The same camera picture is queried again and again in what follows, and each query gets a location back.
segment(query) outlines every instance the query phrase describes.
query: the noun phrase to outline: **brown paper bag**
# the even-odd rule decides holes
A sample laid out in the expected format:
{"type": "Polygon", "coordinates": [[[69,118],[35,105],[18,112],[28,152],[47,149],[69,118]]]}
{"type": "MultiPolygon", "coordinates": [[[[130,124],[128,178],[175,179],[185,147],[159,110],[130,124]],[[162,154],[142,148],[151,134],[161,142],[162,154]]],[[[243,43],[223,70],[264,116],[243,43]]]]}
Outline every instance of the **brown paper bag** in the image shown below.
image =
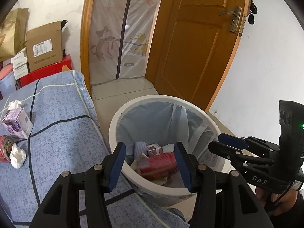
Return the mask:
{"type": "Polygon", "coordinates": [[[0,62],[15,56],[24,47],[27,12],[28,8],[10,11],[0,26],[0,62]]]}

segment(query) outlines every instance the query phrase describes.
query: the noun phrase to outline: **blue gripper pad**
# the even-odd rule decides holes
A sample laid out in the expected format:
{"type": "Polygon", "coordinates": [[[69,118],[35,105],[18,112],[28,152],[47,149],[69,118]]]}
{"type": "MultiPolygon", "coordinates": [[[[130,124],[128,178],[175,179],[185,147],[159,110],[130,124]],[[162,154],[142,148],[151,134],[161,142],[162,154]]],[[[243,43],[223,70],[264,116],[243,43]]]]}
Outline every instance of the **blue gripper pad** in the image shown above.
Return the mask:
{"type": "Polygon", "coordinates": [[[237,148],[239,150],[248,148],[248,145],[246,144],[245,140],[224,133],[218,136],[218,141],[219,143],[237,148]]]}
{"type": "Polygon", "coordinates": [[[179,169],[181,178],[183,179],[184,185],[191,193],[191,191],[193,190],[192,181],[191,181],[191,179],[192,179],[191,171],[188,168],[186,159],[184,158],[184,157],[189,158],[189,156],[181,142],[177,142],[174,145],[174,155],[175,155],[175,160],[177,162],[178,169],[179,169]]]}
{"type": "Polygon", "coordinates": [[[108,193],[116,187],[126,157],[126,145],[119,142],[111,157],[115,157],[109,174],[108,193]]]}

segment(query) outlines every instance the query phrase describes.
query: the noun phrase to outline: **red tin can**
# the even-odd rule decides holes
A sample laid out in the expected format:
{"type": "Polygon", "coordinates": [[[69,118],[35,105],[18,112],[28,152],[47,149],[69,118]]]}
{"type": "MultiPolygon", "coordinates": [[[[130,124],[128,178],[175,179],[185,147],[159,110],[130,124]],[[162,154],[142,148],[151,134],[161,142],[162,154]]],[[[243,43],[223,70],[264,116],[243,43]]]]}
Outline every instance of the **red tin can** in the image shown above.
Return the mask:
{"type": "Polygon", "coordinates": [[[0,135],[0,161],[11,162],[10,153],[12,152],[14,141],[7,135],[0,135]]]}
{"type": "Polygon", "coordinates": [[[137,173],[151,181],[161,177],[170,177],[178,172],[174,153],[160,154],[137,162],[137,173]]]}

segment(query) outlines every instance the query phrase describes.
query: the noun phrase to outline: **human hand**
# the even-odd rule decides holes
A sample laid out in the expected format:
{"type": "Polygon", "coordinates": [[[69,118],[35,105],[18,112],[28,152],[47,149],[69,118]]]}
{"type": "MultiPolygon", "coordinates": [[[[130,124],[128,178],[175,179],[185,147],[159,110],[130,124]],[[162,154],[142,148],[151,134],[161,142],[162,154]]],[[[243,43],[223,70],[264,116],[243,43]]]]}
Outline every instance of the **human hand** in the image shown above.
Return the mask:
{"type": "MultiPolygon", "coordinates": [[[[255,188],[255,196],[259,199],[262,206],[265,206],[266,199],[270,194],[269,191],[263,190],[261,188],[255,188]]],[[[271,194],[271,201],[275,202],[282,194],[271,194]]],[[[298,192],[296,190],[290,189],[279,201],[278,207],[272,211],[271,215],[278,216],[282,213],[288,212],[297,201],[298,192]]]]}

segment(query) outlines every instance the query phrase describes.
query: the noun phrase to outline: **wooden door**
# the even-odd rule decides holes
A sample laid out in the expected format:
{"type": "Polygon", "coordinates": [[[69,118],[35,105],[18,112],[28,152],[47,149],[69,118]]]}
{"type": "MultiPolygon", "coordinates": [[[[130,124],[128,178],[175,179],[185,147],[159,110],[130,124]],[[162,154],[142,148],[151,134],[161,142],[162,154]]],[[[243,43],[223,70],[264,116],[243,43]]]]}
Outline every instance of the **wooden door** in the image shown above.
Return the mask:
{"type": "Polygon", "coordinates": [[[208,110],[232,63],[248,4],[249,0],[162,0],[146,72],[157,92],[208,110]],[[229,30],[235,16],[219,13],[237,6],[241,17],[233,33],[229,30]]]}

